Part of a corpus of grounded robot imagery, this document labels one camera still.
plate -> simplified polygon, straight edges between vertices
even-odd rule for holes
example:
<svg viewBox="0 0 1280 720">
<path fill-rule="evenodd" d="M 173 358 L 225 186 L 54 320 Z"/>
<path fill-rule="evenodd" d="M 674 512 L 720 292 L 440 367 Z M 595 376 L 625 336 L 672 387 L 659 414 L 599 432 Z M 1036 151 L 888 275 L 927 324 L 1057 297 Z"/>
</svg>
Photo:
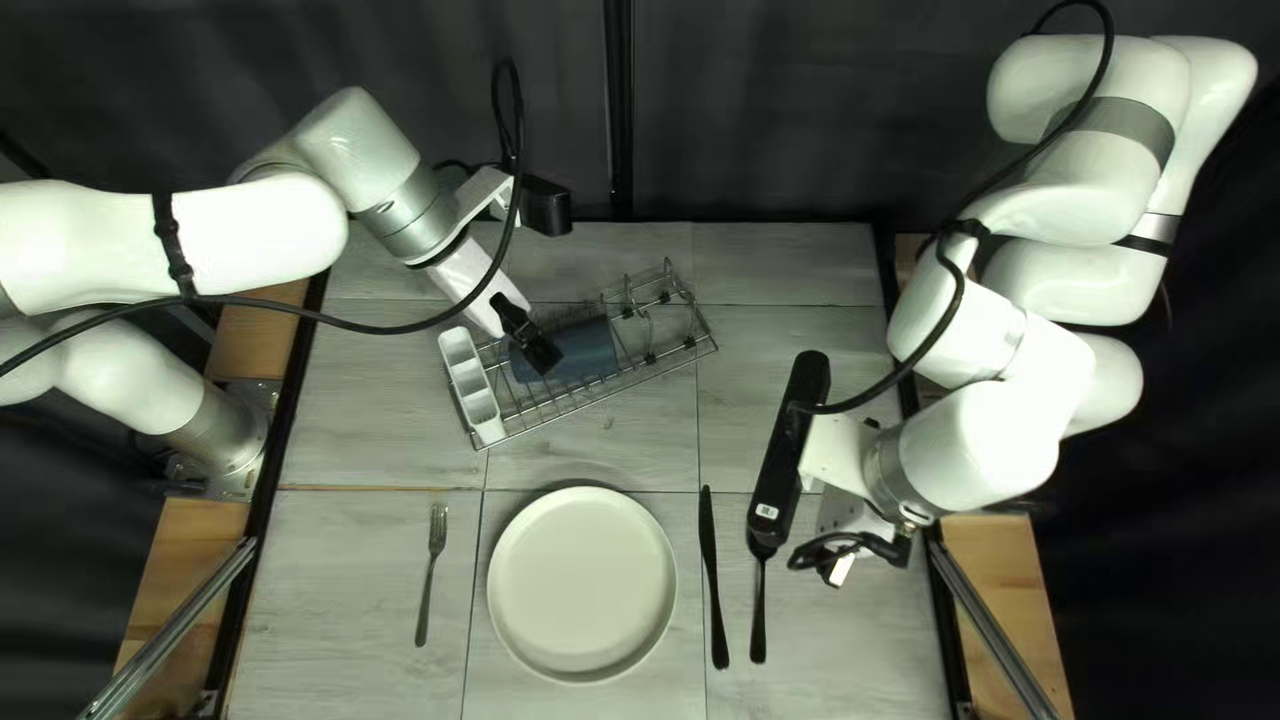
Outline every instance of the plate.
<svg viewBox="0 0 1280 720">
<path fill-rule="evenodd" d="M 564 488 L 503 529 L 488 594 L 498 639 L 520 665 L 561 683 L 599 683 L 662 639 L 676 609 L 676 556 L 639 502 Z"/>
</svg>

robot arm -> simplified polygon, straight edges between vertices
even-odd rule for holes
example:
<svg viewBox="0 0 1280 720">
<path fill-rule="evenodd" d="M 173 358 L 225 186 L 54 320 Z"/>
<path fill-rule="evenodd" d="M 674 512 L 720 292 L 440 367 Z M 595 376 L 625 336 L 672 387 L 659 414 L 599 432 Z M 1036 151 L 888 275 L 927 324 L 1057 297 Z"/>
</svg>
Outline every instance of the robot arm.
<svg viewBox="0 0 1280 720">
<path fill-rule="evenodd" d="M 173 196 L 173 215 L 201 295 L 229 295 L 319 273 L 340 255 L 349 211 L 453 301 L 475 288 L 489 255 L 467 234 L 481 210 L 509 202 L 512 178 L 483 168 L 457 192 L 364 88 L 334 94 L 233 173 L 234 184 Z M 0 318 L 92 302 L 178 295 L 152 232 L 147 195 L 60 181 L 0 184 Z M 529 301 L 500 270 L 466 315 L 502 337 L 490 297 Z"/>
<path fill-rule="evenodd" d="M 339 91 L 321 102 L 232 179 L 227 187 L 172 197 L 182 251 L 200 295 L 228 295 L 328 268 L 347 241 L 349 211 L 397 259 L 410 268 L 428 266 L 428 274 L 460 301 L 492 265 L 467 234 L 467 223 L 490 205 L 499 214 L 516 213 L 509 208 L 513 178 L 493 168 L 483 168 L 456 192 L 442 191 L 417 150 L 362 88 Z M 24 315 L 179 295 L 154 232 L 156 213 L 147 195 L 99 192 L 59 181 L 0 186 L 0 360 L 45 337 Z M 499 293 L 504 297 L 490 304 Z M 531 327 L 525 310 L 527 300 L 497 272 L 465 313 L 502 337 L 503 320 Z M 52 329 L 90 316 L 64 316 Z M 522 337 L 530 345 L 545 343 L 535 329 Z M 556 359 L 539 357 L 544 364 Z M 160 437 L 210 478 L 251 477 L 261 462 L 264 415 L 206 383 L 123 320 L 73 336 L 0 377 L 0 405 L 31 400 L 52 387 L 137 432 Z"/>
<path fill-rule="evenodd" d="M 1037 35 L 1015 42 L 988 86 L 996 131 L 1036 142 L 1056 127 L 1096 67 L 1100 42 Z M 812 418 L 797 474 L 806 488 L 822 480 L 841 491 L 829 502 L 824 492 L 820 527 L 892 539 L 943 514 L 1018 497 L 1052 474 L 1064 437 L 1137 405 L 1142 368 L 1133 351 L 1053 320 L 1119 324 L 1146 310 L 1165 258 L 1125 240 L 1165 232 L 1158 242 L 1171 241 L 1176 224 L 1161 218 L 1181 213 L 1254 74 L 1252 55 L 1230 42 L 1116 38 L 1080 123 L 1019 181 L 959 215 L 1018 240 L 997 251 L 980 284 L 965 278 L 950 324 L 915 365 L 954 392 L 884 430 L 847 413 Z M 978 238 L 952 233 L 940 242 L 968 272 Z M 911 355 L 938 325 L 955 282 L 927 249 L 890 320 L 895 357 Z M 850 506 L 844 493 L 876 512 L 832 510 Z"/>
</svg>

table surface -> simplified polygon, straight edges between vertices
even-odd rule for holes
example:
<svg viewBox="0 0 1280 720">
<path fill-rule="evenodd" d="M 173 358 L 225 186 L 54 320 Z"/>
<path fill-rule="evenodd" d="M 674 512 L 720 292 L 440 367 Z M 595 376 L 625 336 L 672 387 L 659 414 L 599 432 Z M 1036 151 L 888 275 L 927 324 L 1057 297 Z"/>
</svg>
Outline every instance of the table surface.
<svg viewBox="0 0 1280 720">
<path fill-rule="evenodd" d="M 494 229 L 477 224 L 483 245 L 492 247 Z M 621 273 L 662 256 L 707 306 L 722 352 L 490 452 L 471 450 L 462 433 L 434 336 L 317 333 L 282 478 L 289 489 L 276 497 L 229 716 L 950 716 L 919 559 L 906 571 L 864 562 L 840 592 L 772 562 L 771 661 L 754 666 L 745 657 L 754 560 L 740 521 L 791 357 L 808 347 L 827 352 L 832 396 L 888 368 L 868 228 L 580 224 L 566 238 L 521 232 L 507 269 L 531 300 L 566 301 L 617 284 Z M 330 313 L 388 324 L 445 305 L 361 233 L 353 233 L 326 295 Z M 250 334 L 257 345 L 279 343 L 275 331 Z M 239 377 L 237 354 L 223 355 L 232 370 L 221 374 Z M 239 365 L 253 368 L 252 355 Z M 244 377 L 270 373 L 265 365 L 257 361 Z M 897 413 L 891 396 L 869 407 L 888 423 Z M 488 553 L 503 521 L 540 487 L 568 478 L 609 482 L 649 507 L 681 571 L 676 618 L 659 650 L 635 673 L 591 692 L 520 670 L 497 644 L 484 603 Z M 733 656 L 726 673 L 710 667 L 704 644 L 694 532 L 700 483 L 716 491 Z M 451 507 L 449 544 L 436 568 L 431 637 L 419 650 L 412 632 L 434 502 Z M 813 525 L 815 507 L 815 496 L 801 503 L 797 538 Z M 191 511 L 170 503 L 166 515 L 172 509 Z M 1006 623 L 1010 635 L 1042 683 L 1069 703 L 1029 529 L 1012 538 L 1019 547 L 1004 536 L 989 543 L 986 521 L 961 528 L 959 544 L 947 527 L 948 542 L 970 573 L 975 562 L 992 569 L 975 583 L 997 618 L 1015 618 Z M 1005 564 L 996 559 L 1009 553 L 1021 562 L 1001 574 Z M 989 657 L 972 635 L 963 641 L 983 716 L 1023 716 Z"/>
</svg>

gray tile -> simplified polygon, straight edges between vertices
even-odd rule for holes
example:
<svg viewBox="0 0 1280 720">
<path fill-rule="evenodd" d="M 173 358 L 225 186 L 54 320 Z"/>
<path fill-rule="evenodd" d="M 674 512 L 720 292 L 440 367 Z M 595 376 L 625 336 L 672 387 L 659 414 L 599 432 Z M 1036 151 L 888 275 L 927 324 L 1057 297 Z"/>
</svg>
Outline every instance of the gray tile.
<svg viewBox="0 0 1280 720">
<path fill-rule="evenodd" d="M 721 347 L 698 364 L 701 482 L 716 491 L 755 487 L 796 354 L 827 354 L 831 400 L 863 391 L 892 368 L 879 307 L 708 306 L 703 314 Z M 896 424 L 895 391 L 864 413 Z"/>
<path fill-rule="evenodd" d="M 575 223 L 562 237 L 521 236 L 511 247 L 507 274 L 534 301 L 576 302 L 622 286 L 623 274 L 660 268 L 692 278 L 689 223 Z"/>
<path fill-rule="evenodd" d="M 498 642 L 489 619 L 485 592 L 489 553 L 506 521 L 534 497 L 536 493 L 485 492 L 463 716 L 485 720 L 705 717 L 698 496 L 632 496 L 662 524 L 676 552 L 678 597 L 675 616 L 658 647 L 631 671 L 605 683 L 572 688 L 544 680 L 516 665 Z"/>
<path fill-rule="evenodd" d="M 719 305 L 883 305 L 863 223 L 694 225 L 698 299 Z"/>
<path fill-rule="evenodd" d="M 434 502 L 449 534 L 419 648 Z M 477 491 L 279 493 L 228 716 L 458 717 L 479 520 Z"/>
<path fill-rule="evenodd" d="M 698 489 L 698 392 L 686 366 L 489 450 L 489 489 L 594 479 L 625 491 Z"/>
<path fill-rule="evenodd" d="M 492 255 L 498 247 L 499 223 L 476 222 L 471 234 Z M 351 234 L 342 256 L 329 272 L 325 297 L 375 300 L 448 300 L 422 270 L 411 270 L 360 223 L 351 223 Z"/>
<path fill-rule="evenodd" d="M 751 664 L 755 559 L 742 538 L 749 500 L 739 493 L 717 493 L 713 500 L 731 662 L 723 673 L 712 669 L 708 637 L 707 716 L 950 717 L 923 553 L 916 552 L 905 570 L 878 559 L 860 560 L 838 591 L 813 570 L 786 569 L 791 548 L 814 532 L 818 496 L 801 498 L 791 542 L 767 564 L 768 660 Z"/>
<path fill-rule="evenodd" d="M 447 302 L 329 300 L 339 318 L 393 325 Z M 444 323 L 444 328 L 456 325 Z M 366 336 L 316 331 L 289 437 L 283 484 L 470 487 L 485 454 L 471 447 L 449 395 L 436 329 Z"/>
</svg>

knife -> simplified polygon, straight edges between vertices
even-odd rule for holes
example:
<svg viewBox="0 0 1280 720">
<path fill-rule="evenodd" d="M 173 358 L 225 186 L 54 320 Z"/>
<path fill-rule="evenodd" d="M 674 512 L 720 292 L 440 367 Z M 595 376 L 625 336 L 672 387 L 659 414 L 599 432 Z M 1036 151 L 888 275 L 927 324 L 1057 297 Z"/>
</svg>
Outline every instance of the knife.
<svg viewBox="0 0 1280 720">
<path fill-rule="evenodd" d="M 728 641 L 724 639 L 724 618 L 719 610 L 719 579 L 716 574 L 716 518 L 712 515 L 712 487 L 703 486 L 698 496 L 698 541 L 707 565 L 707 583 L 712 589 L 712 665 L 728 667 Z"/>
</svg>

